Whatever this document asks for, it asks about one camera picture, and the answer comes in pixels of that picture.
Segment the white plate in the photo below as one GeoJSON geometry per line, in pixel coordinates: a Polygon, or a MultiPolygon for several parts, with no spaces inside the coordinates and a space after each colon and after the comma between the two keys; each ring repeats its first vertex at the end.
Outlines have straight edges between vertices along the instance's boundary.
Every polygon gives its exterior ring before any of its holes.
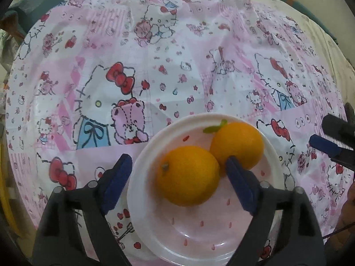
{"type": "MultiPolygon", "coordinates": [[[[128,185],[127,202],[134,229],[158,257],[177,265],[224,265],[241,242],[252,216],[244,211],[227,177],[202,205],[179,207],[156,193],[154,179],[162,156],[172,149],[196,145],[209,150],[214,134],[203,129],[242,121],[236,117],[204,113],[183,118],[156,134],[137,158],[128,185]]],[[[262,134],[264,156],[252,168],[259,180],[284,189],[278,155],[262,134]]],[[[272,227],[277,225],[276,214],[272,227]]]]}

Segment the pink tablecloth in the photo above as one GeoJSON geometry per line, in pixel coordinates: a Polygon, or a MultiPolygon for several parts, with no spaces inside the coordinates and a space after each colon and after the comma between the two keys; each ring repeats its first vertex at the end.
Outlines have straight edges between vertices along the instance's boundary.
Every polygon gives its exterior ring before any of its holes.
{"type": "MultiPolygon", "coordinates": [[[[291,17],[251,0],[64,1],[27,34],[7,93],[10,160],[34,225],[54,187],[99,179],[122,153],[135,160],[181,117],[221,112],[265,133],[286,188],[305,188],[330,233],[353,174],[308,145],[327,113],[345,118],[313,48],[291,17]]],[[[119,239],[125,192],[107,220],[119,239]]],[[[154,258],[136,233],[119,243],[154,258]]]]}

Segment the blue dress print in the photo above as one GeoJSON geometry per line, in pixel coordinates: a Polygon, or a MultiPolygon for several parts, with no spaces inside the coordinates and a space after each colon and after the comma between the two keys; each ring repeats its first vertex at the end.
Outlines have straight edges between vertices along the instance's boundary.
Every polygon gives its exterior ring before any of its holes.
{"type": "Polygon", "coordinates": [[[108,125],[83,117],[79,130],[77,149],[110,145],[108,125]]]}
{"type": "Polygon", "coordinates": [[[292,109],[295,106],[292,104],[290,98],[288,96],[286,96],[285,94],[277,91],[277,95],[279,97],[279,101],[280,101],[280,109],[282,110],[287,110],[287,109],[292,109]]]}

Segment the teal fabric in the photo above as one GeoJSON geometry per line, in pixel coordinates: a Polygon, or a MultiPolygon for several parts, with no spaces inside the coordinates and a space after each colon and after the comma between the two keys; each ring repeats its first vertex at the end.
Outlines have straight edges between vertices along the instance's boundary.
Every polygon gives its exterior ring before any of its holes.
{"type": "Polygon", "coordinates": [[[20,0],[9,7],[5,16],[7,17],[10,13],[16,12],[19,31],[27,33],[43,14],[62,1],[63,0],[20,0]]]}
{"type": "Polygon", "coordinates": [[[311,13],[311,11],[309,11],[305,6],[303,6],[301,3],[299,3],[298,1],[295,1],[295,0],[292,3],[292,5],[290,5],[290,6],[292,6],[294,9],[296,9],[297,11],[301,12],[302,14],[306,15],[311,20],[316,22],[324,30],[324,32],[326,32],[334,40],[334,42],[336,44],[338,44],[337,39],[330,33],[330,31],[327,29],[327,27],[324,26],[324,24],[316,16],[314,16],[311,13]]]}

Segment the orange fruit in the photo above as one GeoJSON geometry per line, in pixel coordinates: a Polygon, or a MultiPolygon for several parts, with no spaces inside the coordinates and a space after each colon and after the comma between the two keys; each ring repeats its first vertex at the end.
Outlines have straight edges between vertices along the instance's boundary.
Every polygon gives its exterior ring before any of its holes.
{"type": "Polygon", "coordinates": [[[156,183],[159,192],[171,203],[184,207],[199,205],[217,189],[219,165],[203,148],[179,147],[162,158],[156,183]]]}
{"type": "Polygon", "coordinates": [[[225,162],[235,156],[246,170],[253,168],[262,158],[264,143],[260,132],[244,122],[221,127],[212,139],[209,151],[217,159],[221,175],[225,175],[225,162]]]}

